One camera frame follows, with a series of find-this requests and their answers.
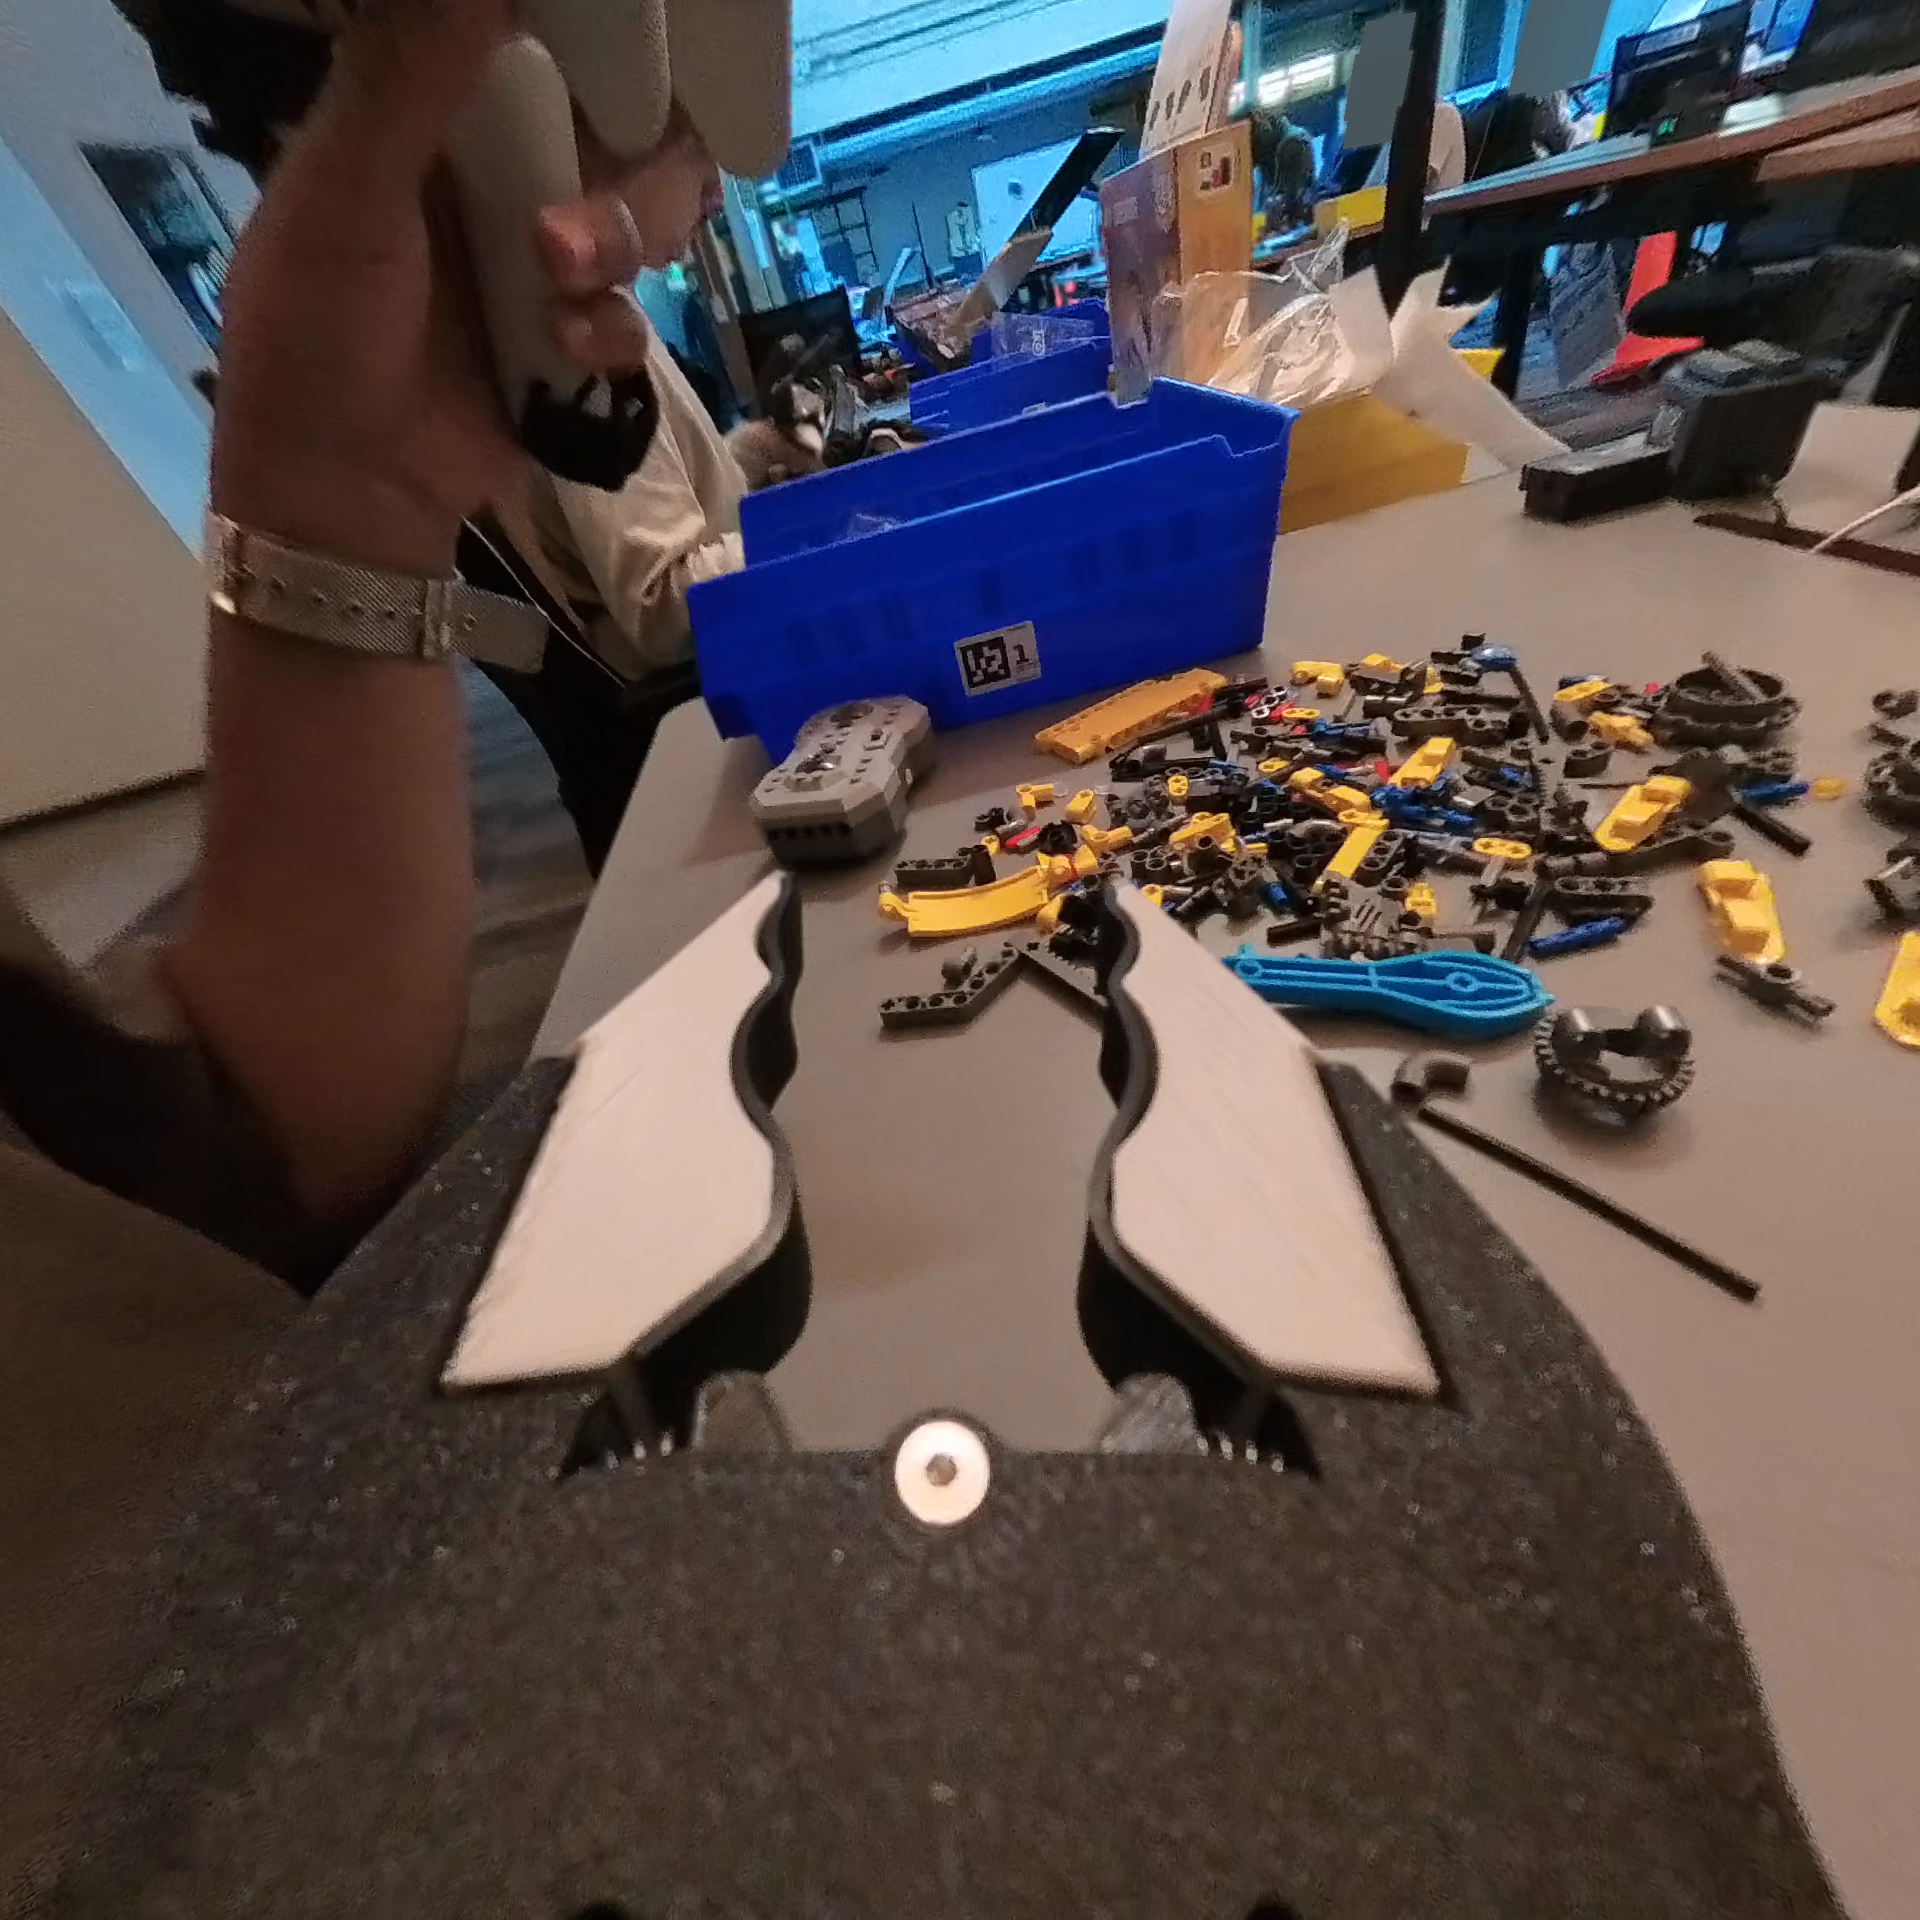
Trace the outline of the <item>blue brick separator tool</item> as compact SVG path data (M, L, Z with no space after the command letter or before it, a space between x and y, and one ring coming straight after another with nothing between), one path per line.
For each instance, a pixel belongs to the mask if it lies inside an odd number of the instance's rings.
M1442 1040L1514 1038L1552 1008L1536 974L1467 948L1365 962L1241 945L1224 966L1280 1009L1375 1020Z

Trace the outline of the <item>dark grey angled beam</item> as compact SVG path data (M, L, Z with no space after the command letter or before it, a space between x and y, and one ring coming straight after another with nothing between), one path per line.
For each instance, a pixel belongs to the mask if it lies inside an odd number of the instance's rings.
M884 998L879 1008L880 1029L921 1033L968 1025L1013 984L1019 966L1023 952L1015 943L963 948L941 959L941 976L931 990Z

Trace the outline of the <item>pile of small brick parts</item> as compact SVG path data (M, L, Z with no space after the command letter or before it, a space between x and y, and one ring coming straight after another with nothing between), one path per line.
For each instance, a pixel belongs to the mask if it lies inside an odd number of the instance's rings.
M1741 845L1810 856L1789 807L1844 799L1852 784L1800 772L1802 712L1763 746L1658 743L1652 698L1704 658L1754 665L1706 652L1667 680L1572 673L1543 694L1515 652L1466 632L1416 658L1218 672L1227 688L1208 712L1107 759L1055 759L1082 784L1023 784L961 849L903 861L883 890L968 889L1080 856L1095 870L1036 921L915 943L945 959L1015 943L1019 974L1100 1009L1101 897L1122 880L1181 930L1241 930L1240 948L1365 962L1467 948L1543 980L1549 962L1626 941L1661 880L1688 877L1717 977L1825 1025L1839 1001L1792 964L1779 886ZM1636 1014L1618 1040L1596 1014L1549 1008L1536 1024L1567 1074L1586 1058L1661 1071L1689 1055L1676 1014Z

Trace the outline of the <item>person's left forearm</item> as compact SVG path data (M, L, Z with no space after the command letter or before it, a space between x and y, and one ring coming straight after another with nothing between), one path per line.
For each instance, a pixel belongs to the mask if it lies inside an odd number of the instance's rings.
M458 1080L474 855L449 662L209 614L201 849L160 984L181 1196L317 1290L411 1182Z

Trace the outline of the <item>crumpled clear wrappers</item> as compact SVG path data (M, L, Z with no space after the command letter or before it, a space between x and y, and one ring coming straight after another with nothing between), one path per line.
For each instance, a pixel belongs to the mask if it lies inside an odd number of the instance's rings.
M1519 470L1568 449L1453 346L1475 304L1445 306L1440 271L1388 310L1375 271L1319 287L1298 273L1208 273L1185 287L1185 345L1202 384L1292 412L1384 400L1445 439Z

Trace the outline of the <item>yellow perforated long panel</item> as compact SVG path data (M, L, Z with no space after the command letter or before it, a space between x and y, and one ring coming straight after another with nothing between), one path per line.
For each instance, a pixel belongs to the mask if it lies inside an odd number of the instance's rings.
M1036 746L1071 766L1114 756L1212 708L1227 678L1210 668L1147 678L1040 729Z

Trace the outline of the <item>grey battery box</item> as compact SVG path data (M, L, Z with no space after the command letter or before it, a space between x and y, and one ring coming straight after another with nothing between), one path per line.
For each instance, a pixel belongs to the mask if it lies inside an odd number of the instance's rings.
M831 705L761 775L752 821L775 864L791 873L851 869L897 848L931 759L923 703L891 697Z

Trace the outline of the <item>person's left hand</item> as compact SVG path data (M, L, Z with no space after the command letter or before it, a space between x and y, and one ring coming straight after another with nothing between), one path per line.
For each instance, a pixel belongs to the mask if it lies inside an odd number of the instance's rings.
M376 4L260 190L224 286L211 508L360 567L451 575L527 470L442 154L517 29L499 1Z

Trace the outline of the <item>long black axle rod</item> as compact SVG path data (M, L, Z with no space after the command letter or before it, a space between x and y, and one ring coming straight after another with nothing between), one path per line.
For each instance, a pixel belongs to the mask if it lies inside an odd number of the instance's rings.
M1714 1284L1723 1293L1741 1301L1745 1304L1755 1304L1763 1297L1763 1286L1754 1282L1747 1272L1738 1271L1728 1261L1697 1248L1691 1241L1659 1226L1650 1217L1632 1212L1631 1207L1618 1205L1616 1199L1607 1198L1599 1188L1580 1182L1578 1177L1555 1168L1552 1162L1531 1156L1529 1152L1512 1145L1493 1134L1487 1134L1481 1127L1459 1117L1452 1111L1442 1111L1440 1105L1424 1101L1412 1108L1418 1119L1424 1119L1432 1129L1442 1135L1450 1135L1469 1149L1483 1154L1489 1161L1496 1161L1521 1177L1529 1180L1531 1183L1563 1198L1572 1207L1604 1220L1621 1234L1631 1236L1632 1241L1643 1242L1647 1248L1659 1253L1661 1257L1672 1260L1674 1264L1684 1266L1689 1272L1698 1276L1700 1279Z

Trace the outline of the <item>yellow curved panel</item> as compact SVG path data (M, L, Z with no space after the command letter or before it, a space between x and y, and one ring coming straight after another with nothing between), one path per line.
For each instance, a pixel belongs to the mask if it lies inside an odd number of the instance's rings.
M988 884L906 896L883 890L879 912L913 941L975 940L1036 921L1061 890L1095 870L1077 855L1043 855L1034 865Z

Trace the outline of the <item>tall folded paper leaflet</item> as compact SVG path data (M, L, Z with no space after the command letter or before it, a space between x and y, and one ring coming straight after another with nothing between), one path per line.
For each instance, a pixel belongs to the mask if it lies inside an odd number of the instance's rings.
M1144 110L1140 154L1149 157L1225 124L1240 56L1234 1L1175 1Z

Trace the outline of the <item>black charger block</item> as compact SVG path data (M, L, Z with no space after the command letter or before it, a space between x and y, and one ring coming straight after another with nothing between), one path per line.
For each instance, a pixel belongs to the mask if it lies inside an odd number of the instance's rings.
M1834 370L1760 338L1700 346L1669 364L1649 448L1667 456L1679 500L1765 496L1788 474Z

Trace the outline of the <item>flat black box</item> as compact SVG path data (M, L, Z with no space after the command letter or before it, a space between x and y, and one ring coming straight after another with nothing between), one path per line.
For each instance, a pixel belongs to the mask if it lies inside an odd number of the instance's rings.
M1567 448L1521 473L1525 517L1559 525L1636 511L1669 494L1669 448L1643 439Z

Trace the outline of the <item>yellow plastic bin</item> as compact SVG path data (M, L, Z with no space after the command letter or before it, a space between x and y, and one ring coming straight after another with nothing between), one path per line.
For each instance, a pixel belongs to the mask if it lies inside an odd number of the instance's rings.
M1287 436L1280 534L1345 520L1463 482L1469 446L1371 392L1319 400Z

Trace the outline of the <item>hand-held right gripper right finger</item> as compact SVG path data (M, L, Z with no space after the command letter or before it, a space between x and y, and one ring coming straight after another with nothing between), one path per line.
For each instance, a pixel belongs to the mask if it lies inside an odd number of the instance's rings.
M1327 1055L1146 890L1101 897L1111 1122L1088 1177L1088 1354L1162 1449L1313 1449L1307 1410L1424 1416L1442 1354Z

